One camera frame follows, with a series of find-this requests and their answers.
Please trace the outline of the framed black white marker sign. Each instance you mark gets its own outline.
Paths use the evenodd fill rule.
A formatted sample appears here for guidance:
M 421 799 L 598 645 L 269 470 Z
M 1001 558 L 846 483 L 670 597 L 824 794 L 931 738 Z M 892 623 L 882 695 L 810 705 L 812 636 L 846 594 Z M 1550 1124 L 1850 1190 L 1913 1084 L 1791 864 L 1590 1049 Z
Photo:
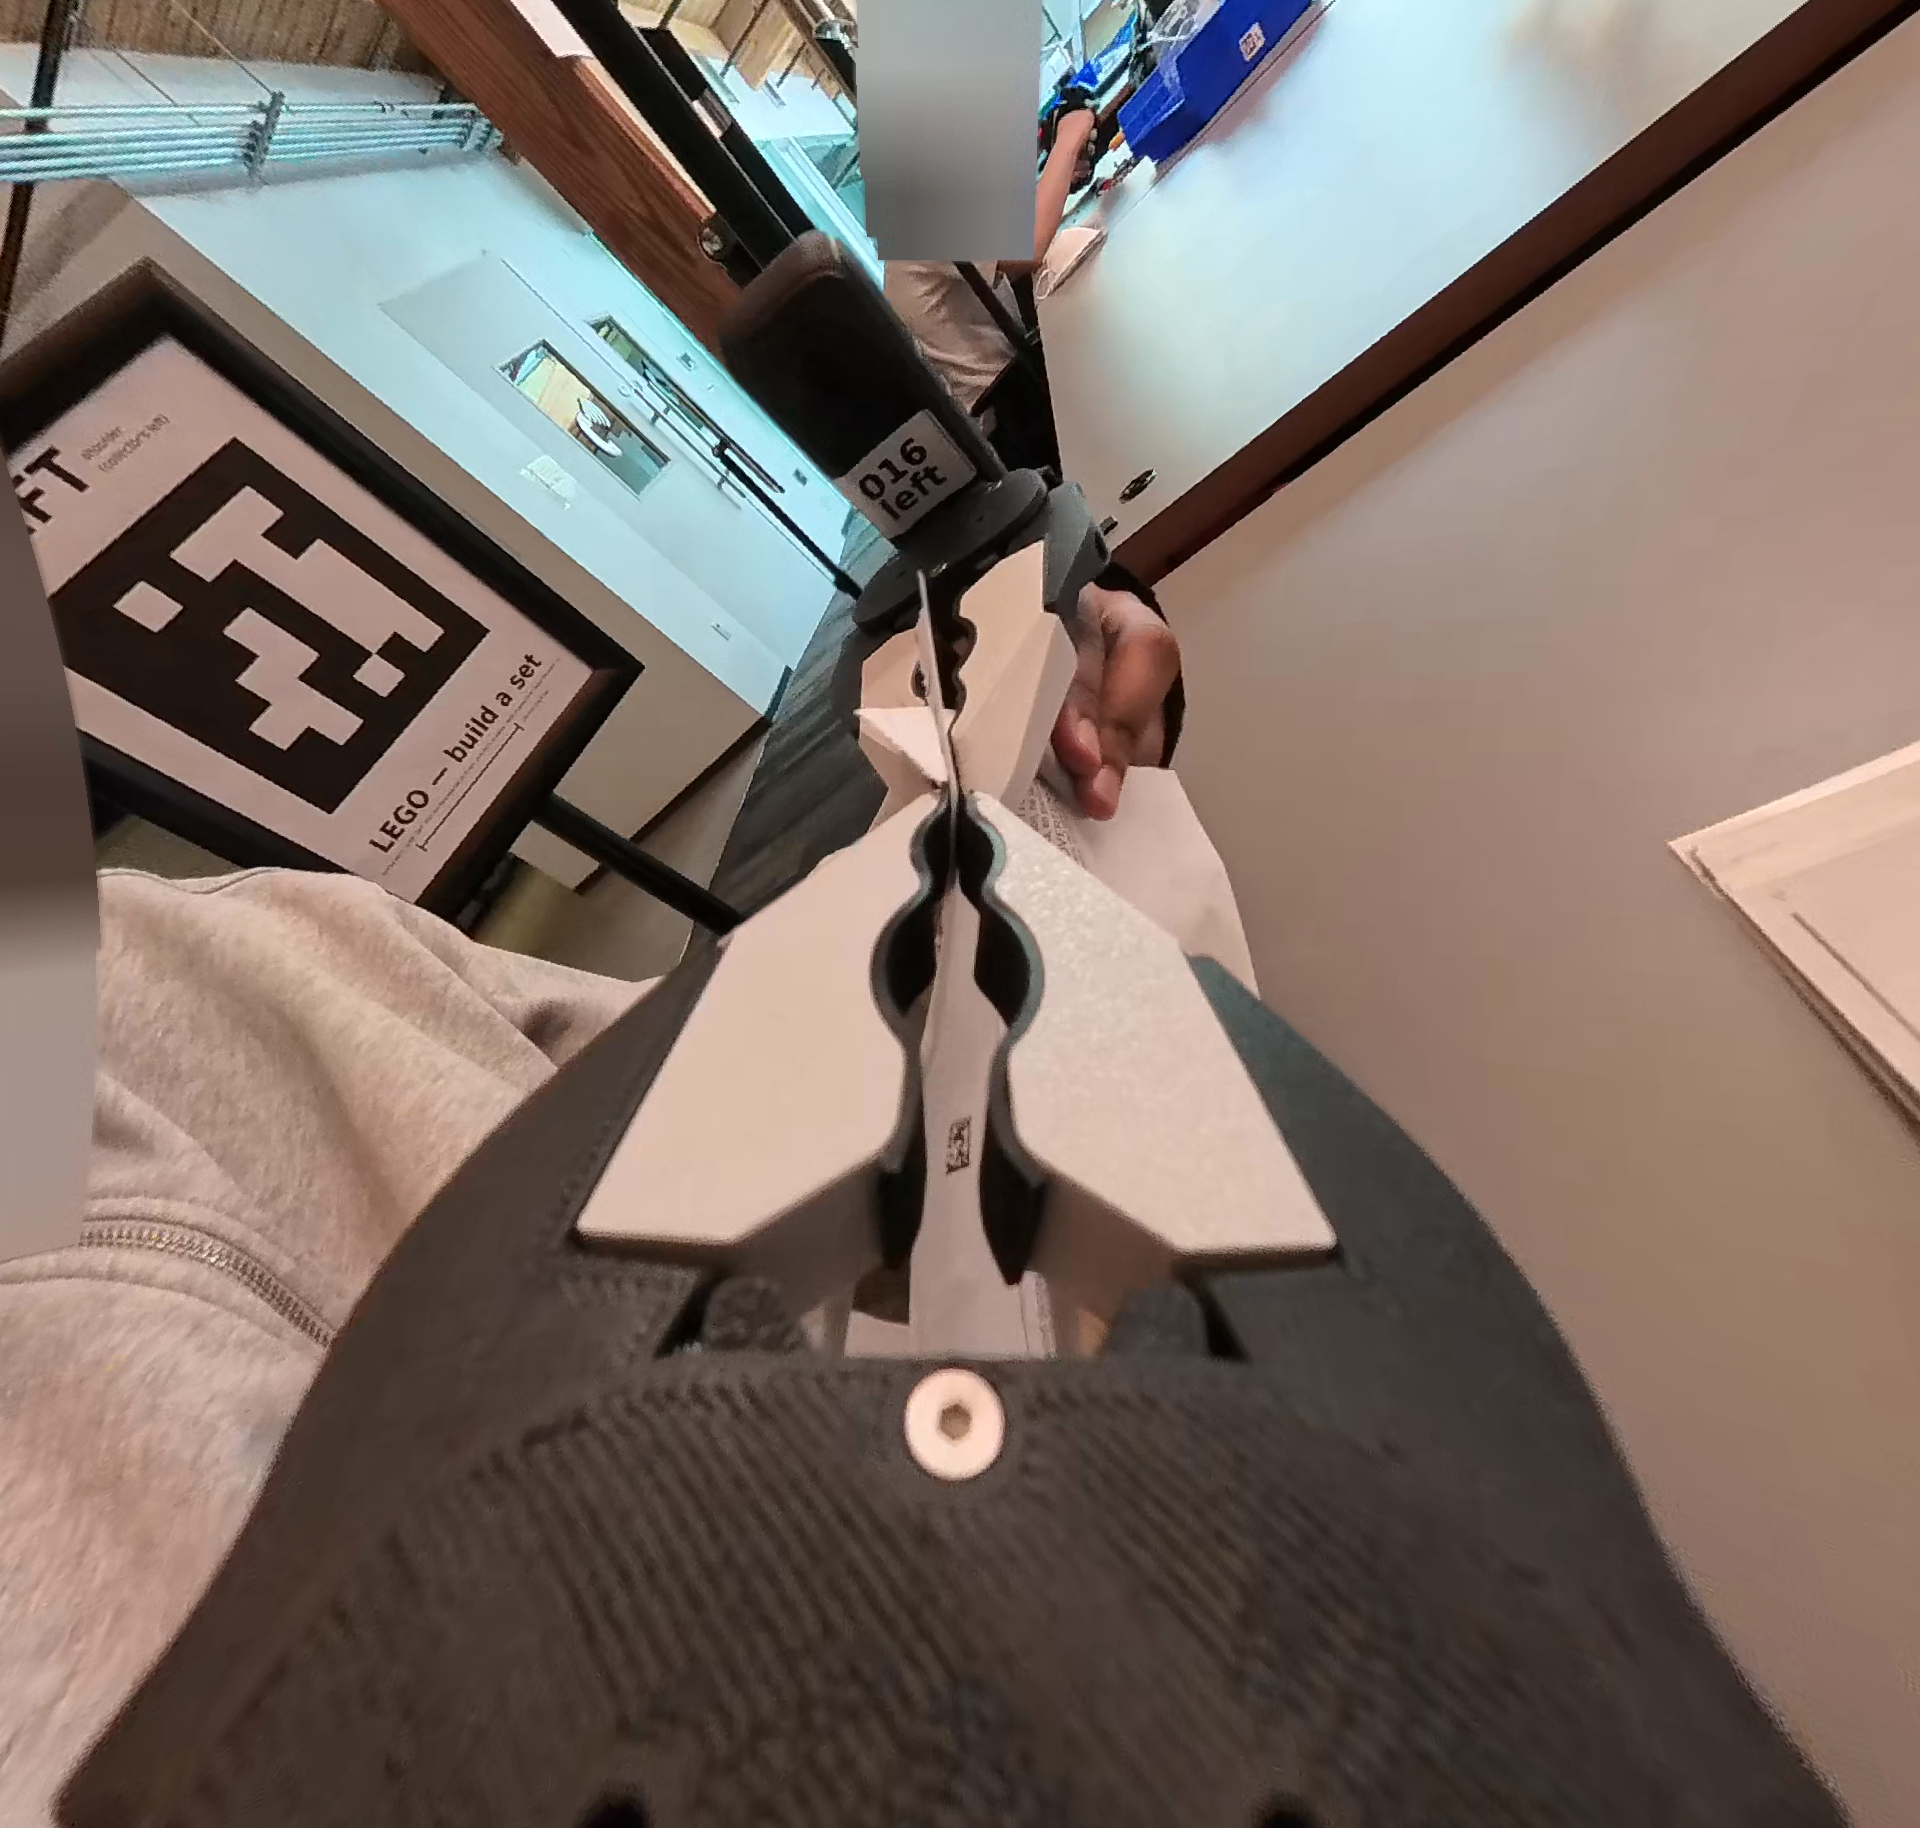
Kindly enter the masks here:
M 151 262 L 3 359 L 87 773 L 449 918 L 641 659 Z

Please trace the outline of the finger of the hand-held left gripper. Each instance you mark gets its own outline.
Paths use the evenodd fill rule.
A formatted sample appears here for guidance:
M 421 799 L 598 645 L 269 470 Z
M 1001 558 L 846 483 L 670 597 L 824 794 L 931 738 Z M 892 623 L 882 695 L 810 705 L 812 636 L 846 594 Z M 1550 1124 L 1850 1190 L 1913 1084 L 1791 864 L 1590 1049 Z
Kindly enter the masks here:
M 958 599 L 972 650 L 958 666 L 960 784 L 972 794 L 1022 798 L 1032 784 L 1075 671 L 1062 617 L 1046 602 L 1048 549 L 1022 546 Z
M 880 813 L 936 799 L 955 780 L 950 666 L 929 580 L 916 574 L 900 627 L 861 659 L 861 756 L 880 784 Z

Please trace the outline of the person's left hand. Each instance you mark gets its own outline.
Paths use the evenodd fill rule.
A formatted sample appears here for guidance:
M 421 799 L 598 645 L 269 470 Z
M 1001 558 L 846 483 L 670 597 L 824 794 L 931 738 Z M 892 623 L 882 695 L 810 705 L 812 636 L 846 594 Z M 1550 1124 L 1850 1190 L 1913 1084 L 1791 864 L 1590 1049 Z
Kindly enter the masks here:
M 1171 756 L 1184 715 L 1180 651 L 1148 599 L 1101 584 L 1082 590 L 1070 636 L 1075 666 L 1050 753 L 1079 814 L 1104 823 L 1130 773 Z

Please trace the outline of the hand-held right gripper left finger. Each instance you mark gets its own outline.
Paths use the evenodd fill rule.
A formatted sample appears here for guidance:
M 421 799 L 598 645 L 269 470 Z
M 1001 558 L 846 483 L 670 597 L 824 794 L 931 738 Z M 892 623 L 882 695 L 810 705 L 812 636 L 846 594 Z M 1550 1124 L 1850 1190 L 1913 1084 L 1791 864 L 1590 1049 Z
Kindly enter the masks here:
M 585 1201 L 585 1242 L 767 1280 L 802 1313 L 907 1264 L 950 816 L 945 793 L 914 798 L 732 929 Z

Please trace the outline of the grey door with window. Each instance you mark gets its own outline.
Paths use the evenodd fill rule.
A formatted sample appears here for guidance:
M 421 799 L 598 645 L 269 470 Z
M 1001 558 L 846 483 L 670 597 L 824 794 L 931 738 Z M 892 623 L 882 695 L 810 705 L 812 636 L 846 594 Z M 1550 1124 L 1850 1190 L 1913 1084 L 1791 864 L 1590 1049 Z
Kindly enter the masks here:
M 497 255 L 478 255 L 383 304 L 447 373 L 531 444 L 530 475 L 631 525 L 742 513 L 810 545 L 787 487 L 670 378 L 618 319 L 577 319 Z

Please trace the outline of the white paper parts bag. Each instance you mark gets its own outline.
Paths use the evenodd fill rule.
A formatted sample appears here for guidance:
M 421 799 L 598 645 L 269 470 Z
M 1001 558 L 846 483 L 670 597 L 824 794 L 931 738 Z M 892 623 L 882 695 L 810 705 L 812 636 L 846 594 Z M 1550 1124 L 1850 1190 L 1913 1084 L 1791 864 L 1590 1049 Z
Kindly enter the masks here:
M 1016 806 L 1042 839 L 1163 927 L 1187 953 L 1206 956 L 1257 990 L 1229 875 L 1170 768 L 1138 768 L 1117 814 L 1094 820 L 1075 806 L 1065 770 L 1046 760 Z M 927 1356 L 918 1318 L 955 1323 L 969 1353 L 1056 1359 L 1093 1353 L 1106 1323 L 1036 1276 L 1008 1285 L 980 1232 L 976 1138 L 1001 1021 L 976 990 L 980 920 L 961 897 L 940 914 L 953 951 L 933 978 L 921 1032 L 927 1186 L 911 1262 L 867 1277 L 835 1318 L 837 1346 L 857 1356 Z

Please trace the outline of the blue storage bin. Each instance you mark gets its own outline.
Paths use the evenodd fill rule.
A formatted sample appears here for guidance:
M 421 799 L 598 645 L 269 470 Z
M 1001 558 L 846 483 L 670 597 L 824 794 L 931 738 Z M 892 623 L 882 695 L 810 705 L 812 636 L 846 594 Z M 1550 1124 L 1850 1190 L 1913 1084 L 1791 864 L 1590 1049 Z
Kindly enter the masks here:
M 1163 163 L 1199 134 L 1277 53 L 1318 0 L 1140 0 L 1152 71 L 1118 110 L 1138 160 Z

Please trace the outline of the white flat box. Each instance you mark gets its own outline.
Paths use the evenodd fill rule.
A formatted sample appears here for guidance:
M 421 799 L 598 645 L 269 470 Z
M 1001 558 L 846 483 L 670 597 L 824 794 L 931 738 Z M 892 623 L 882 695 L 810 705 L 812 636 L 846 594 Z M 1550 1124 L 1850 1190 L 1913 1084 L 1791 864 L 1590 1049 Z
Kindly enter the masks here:
M 1810 1010 L 1918 1120 L 1918 745 L 1668 850 L 1739 914 Z

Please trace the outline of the metal conduit pipes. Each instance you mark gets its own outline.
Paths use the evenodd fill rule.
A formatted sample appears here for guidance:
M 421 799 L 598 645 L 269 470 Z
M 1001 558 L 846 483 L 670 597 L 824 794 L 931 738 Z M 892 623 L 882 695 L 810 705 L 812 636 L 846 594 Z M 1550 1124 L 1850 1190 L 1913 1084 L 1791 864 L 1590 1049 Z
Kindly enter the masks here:
M 475 104 L 310 102 L 37 104 L 1 111 L 1 182 L 160 179 L 333 160 L 488 155 L 503 133 Z

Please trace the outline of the black stanchion pole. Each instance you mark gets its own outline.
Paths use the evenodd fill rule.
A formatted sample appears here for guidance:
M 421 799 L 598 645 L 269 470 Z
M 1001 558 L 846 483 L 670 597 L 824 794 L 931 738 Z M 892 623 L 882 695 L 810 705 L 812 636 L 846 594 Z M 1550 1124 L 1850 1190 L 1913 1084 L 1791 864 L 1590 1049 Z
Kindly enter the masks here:
M 50 113 L 56 107 L 59 67 L 80 22 L 83 0 L 46 0 L 44 18 L 39 33 L 32 89 L 28 101 L 25 134 L 42 134 Z M 13 295 L 25 255 L 29 217 L 33 204 L 33 184 L 13 182 L 1 238 L 1 337 L 13 323 Z

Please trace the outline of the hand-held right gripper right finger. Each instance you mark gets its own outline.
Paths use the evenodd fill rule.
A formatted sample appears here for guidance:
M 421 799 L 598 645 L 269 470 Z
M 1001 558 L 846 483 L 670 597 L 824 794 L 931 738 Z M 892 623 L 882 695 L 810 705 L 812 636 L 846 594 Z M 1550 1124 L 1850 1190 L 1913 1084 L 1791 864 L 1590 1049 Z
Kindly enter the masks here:
M 972 1124 L 985 1259 L 1023 1355 L 1148 1288 L 1334 1258 L 1334 1226 L 1206 987 L 1257 1001 L 1229 875 L 1180 789 L 1109 823 L 972 793 L 960 879 L 999 1034 Z

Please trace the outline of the wooden pillar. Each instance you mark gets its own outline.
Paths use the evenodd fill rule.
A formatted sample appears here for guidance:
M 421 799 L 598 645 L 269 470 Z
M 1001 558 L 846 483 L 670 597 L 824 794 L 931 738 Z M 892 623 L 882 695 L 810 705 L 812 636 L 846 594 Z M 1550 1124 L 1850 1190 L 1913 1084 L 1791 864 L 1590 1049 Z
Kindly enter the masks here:
M 740 288 L 699 247 L 706 200 L 605 68 L 557 60 L 508 0 L 377 0 L 626 270 L 710 351 Z

